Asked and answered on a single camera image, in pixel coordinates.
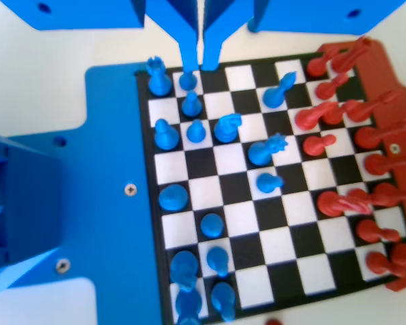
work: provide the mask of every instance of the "blue chess piece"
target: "blue chess piece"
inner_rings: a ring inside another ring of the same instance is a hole
[[[202,112],[203,106],[195,91],[190,91],[182,103],[182,113],[188,117],[196,117]]]
[[[179,132],[160,118],[155,123],[155,143],[160,149],[171,150],[179,143]]]
[[[173,84],[166,74],[164,62],[158,56],[150,58],[146,63],[146,70],[150,75],[150,91],[157,96],[168,94]]]
[[[266,142],[254,142],[248,149],[248,158],[257,166],[267,165],[272,159],[272,154],[284,151],[287,145],[286,136],[277,133]]]
[[[201,120],[194,120],[187,129],[187,138],[189,141],[197,144],[206,137],[206,130]]]
[[[179,77],[179,84],[183,90],[189,91],[196,88],[197,85],[197,77],[194,76],[192,71],[183,72],[183,74]]]
[[[179,184],[171,184],[163,189],[158,202],[165,211],[180,211],[188,203],[187,190]]]
[[[228,283],[215,284],[210,294],[210,300],[225,322],[235,319],[235,292]]]
[[[219,276],[224,277],[229,273],[229,255],[225,249],[217,246],[212,247],[208,252],[208,256],[206,256],[206,260],[209,267],[216,271]]]
[[[178,252],[170,264],[170,279],[183,291],[189,292],[196,287],[198,262],[189,251]]]
[[[257,188],[263,193],[271,193],[276,188],[284,185],[283,179],[279,176],[274,176],[269,173],[260,174],[257,177]]]
[[[202,298],[196,289],[189,292],[181,290],[176,298],[175,307],[179,318],[177,325],[200,325],[198,313],[202,310]]]
[[[240,125],[242,125],[240,114],[235,113],[223,116],[215,124],[215,137],[224,144],[232,142],[238,136],[238,127]]]
[[[289,72],[279,81],[278,87],[267,89],[263,94],[263,102],[270,108],[277,108],[284,102],[284,93],[293,87],[296,81],[296,72]]]
[[[218,238],[223,233],[224,223],[219,215],[209,213],[203,217],[200,229],[207,238]]]

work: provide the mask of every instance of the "checkered board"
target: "checkered board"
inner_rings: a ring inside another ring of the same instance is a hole
[[[222,64],[215,72],[196,72],[195,89],[203,104],[198,117],[206,128],[206,138],[191,143],[186,129],[191,119],[181,112],[186,91],[179,86],[180,69],[168,69],[173,89],[166,97],[154,97],[148,90],[149,76],[138,75],[141,122],[145,145],[152,220],[156,242],[158,273],[164,319],[177,320],[174,308],[178,286],[169,279],[173,256],[182,250],[192,252],[199,261],[197,289],[202,295],[200,317],[204,324],[221,320],[210,302],[212,287],[219,281],[232,285],[236,293],[236,316],[273,311],[363,290],[393,280],[377,276],[365,265],[370,251],[388,254],[390,244],[368,244],[355,235],[362,219],[374,219],[383,228],[400,232],[406,241],[406,222],[402,207],[374,209],[372,216],[345,213],[329,218],[319,212],[320,193],[332,190],[346,194],[352,188],[368,192],[381,181],[394,183],[390,173],[370,175],[363,168],[364,158],[383,148],[365,151],[353,142],[361,125],[374,125],[369,119],[354,123],[344,118],[339,125],[320,122],[310,131],[300,130],[295,114],[321,103],[316,86],[332,78],[329,69],[321,78],[307,76],[305,67],[311,53]],[[286,94],[281,107],[263,104],[263,92],[278,85],[287,72],[296,71],[296,83]],[[331,101],[366,100],[358,74],[348,73]],[[240,113],[239,138],[222,144],[213,135],[215,123],[226,114]],[[181,135],[180,144],[163,152],[154,144],[154,125],[165,118]],[[250,145],[280,132],[286,135],[286,151],[273,155],[271,163],[254,166],[247,157]],[[337,142],[321,156],[308,156],[302,150],[310,135],[334,134]],[[281,176],[284,186],[270,194],[256,187],[259,174]],[[172,183],[181,184],[189,193],[186,208],[179,213],[162,211],[158,195]],[[221,238],[209,240],[200,230],[208,213],[220,215],[225,222]],[[209,268],[206,255],[213,246],[223,247],[229,255],[229,275],[220,279]]]

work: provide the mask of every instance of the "screw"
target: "screw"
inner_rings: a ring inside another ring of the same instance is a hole
[[[137,193],[137,186],[134,184],[128,184],[125,186],[125,194],[127,196],[134,196]]]
[[[65,274],[70,269],[70,261],[68,259],[59,259],[55,265],[55,270],[59,274]]]

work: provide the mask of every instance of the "white square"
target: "white square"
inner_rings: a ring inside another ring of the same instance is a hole
[[[272,191],[271,193],[263,193],[257,188],[257,177],[259,177],[259,175],[263,173],[269,173],[274,176],[277,175],[275,167],[251,169],[246,172],[248,176],[248,183],[250,184],[251,197],[253,200],[261,200],[262,198],[273,198],[281,195],[280,188],[274,189],[274,191]]]
[[[261,113],[242,115],[242,125],[238,128],[241,142],[266,140],[265,121]]]
[[[200,265],[202,266],[203,278],[208,276],[215,276],[217,272],[210,268],[207,260],[208,253],[213,247],[221,247],[225,249],[227,255],[229,256],[229,262],[227,264],[227,269],[229,272],[235,270],[235,265],[233,264],[233,255],[231,254],[230,239],[221,238],[216,240],[209,240],[208,242],[199,242],[198,243],[198,252],[200,254]]]
[[[241,308],[272,303],[272,287],[266,265],[236,271]]]
[[[327,83],[329,81],[330,80],[318,80],[318,81],[310,81],[305,84],[307,86],[307,91],[309,92],[311,104],[313,106],[317,106],[323,102],[337,102],[338,101],[337,96],[335,94],[331,98],[328,98],[327,100],[321,100],[316,95],[317,86],[320,85],[321,83]]]
[[[400,207],[374,211],[374,217],[380,228],[394,229],[400,237],[406,237],[406,224]]]
[[[218,175],[246,171],[244,151],[241,144],[224,144],[214,147]]]
[[[206,290],[204,290],[204,281],[202,278],[197,279],[196,290],[198,293],[200,293],[200,296],[202,298],[202,309],[200,310],[200,313],[198,313],[198,317],[208,317],[208,303],[206,301]],[[176,298],[179,294],[179,291],[179,286],[176,283],[170,284],[171,308],[173,311],[173,320],[175,323],[177,323],[177,320],[179,318],[179,314],[176,310]]]
[[[289,114],[290,125],[292,126],[293,134],[300,135],[300,134],[307,134],[307,133],[315,133],[320,131],[319,123],[313,127],[311,130],[302,130],[296,125],[295,116],[299,113],[300,110],[308,110],[311,107],[304,107],[304,108],[291,108],[287,111]]]
[[[224,206],[229,237],[258,232],[257,216],[252,201]]]
[[[325,252],[346,251],[355,247],[351,228],[346,217],[318,221]]]
[[[235,112],[233,100],[229,91],[205,93],[203,99],[209,120],[215,120]]]
[[[183,90],[181,87],[181,84],[179,83],[179,78],[183,72],[174,72],[173,73],[173,85],[175,86],[175,93],[176,97],[185,97],[188,93],[187,90]],[[202,86],[202,78],[200,76],[200,71],[193,71],[192,74],[196,76],[197,78],[197,85],[196,88],[192,89],[192,91],[195,91],[197,95],[203,95],[203,86]]]
[[[329,159],[317,159],[302,163],[309,190],[330,188],[336,185]]]
[[[160,118],[166,120],[170,125],[179,124],[179,107],[176,98],[149,100],[148,107],[151,127],[155,127],[156,121]]]
[[[355,153],[347,129],[327,130],[322,131],[320,134],[322,136],[332,134],[337,138],[335,144],[325,147],[326,154],[329,158],[348,156]]]
[[[362,176],[363,180],[364,181],[376,181],[378,179],[389,178],[390,177],[389,173],[385,173],[383,175],[372,175],[368,171],[365,170],[364,160],[370,154],[382,154],[382,151],[376,150],[376,151],[370,151],[370,152],[362,152],[360,154],[355,155],[355,158],[357,159],[359,171],[361,172],[361,176]]]
[[[304,70],[302,69],[300,60],[279,61],[275,63],[275,68],[277,70],[279,80],[281,80],[289,72],[296,72],[295,84],[305,82]]]
[[[375,274],[370,271],[365,262],[365,260],[367,259],[367,255],[371,252],[379,252],[386,256],[385,246],[381,242],[377,242],[375,244],[370,244],[367,246],[356,247],[355,252],[357,254],[359,269],[361,270],[364,281],[375,280],[389,274],[389,272],[384,272],[383,274]]]
[[[260,106],[260,110],[262,111],[262,113],[270,113],[270,112],[278,112],[279,110],[287,110],[286,100],[284,100],[283,104],[281,104],[281,106],[278,106],[277,108],[270,108],[265,105],[265,103],[263,102],[263,94],[269,88],[271,88],[271,87],[263,87],[263,88],[256,89],[258,104]]]
[[[223,195],[218,176],[191,179],[188,184],[193,210],[223,205]]]
[[[310,192],[286,194],[281,200],[288,225],[302,225],[317,220]]]
[[[322,293],[336,288],[326,254],[303,257],[297,262],[302,287],[306,295]]]
[[[281,227],[260,232],[263,255],[266,264],[291,261],[296,258],[289,227]]]
[[[155,169],[158,185],[188,179],[187,162],[183,151],[156,154]]]
[[[277,152],[272,155],[272,161],[275,166],[284,166],[301,162],[298,143],[294,135],[286,137],[288,145],[284,147],[284,151]]]
[[[254,75],[249,64],[246,66],[229,66],[225,69],[225,75],[231,91],[256,88]]]
[[[203,139],[203,141],[199,142],[198,144],[195,144],[188,139],[187,130],[191,124],[192,122],[181,123],[181,137],[183,149],[188,151],[212,147],[212,132],[210,131],[209,121],[208,120],[202,121],[203,128],[206,130],[206,137]]]
[[[162,216],[165,249],[196,244],[197,231],[192,211]]]

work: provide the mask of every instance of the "white table surface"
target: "white table surface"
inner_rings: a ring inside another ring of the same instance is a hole
[[[199,0],[200,22],[202,9]],[[368,35],[383,42],[406,85],[406,4]],[[306,53],[322,43],[355,38],[287,32],[253,35],[243,26],[225,42],[221,61]],[[200,62],[202,48],[200,42]],[[143,30],[39,32],[0,3],[0,134],[78,127],[86,118],[88,68],[142,62],[153,55],[168,67],[181,65],[176,42],[147,16]],[[0,293],[0,325],[95,325],[95,308],[95,289],[86,279],[18,288]],[[380,286],[234,324],[263,325],[269,316],[285,325],[406,325],[406,290],[395,293]]]

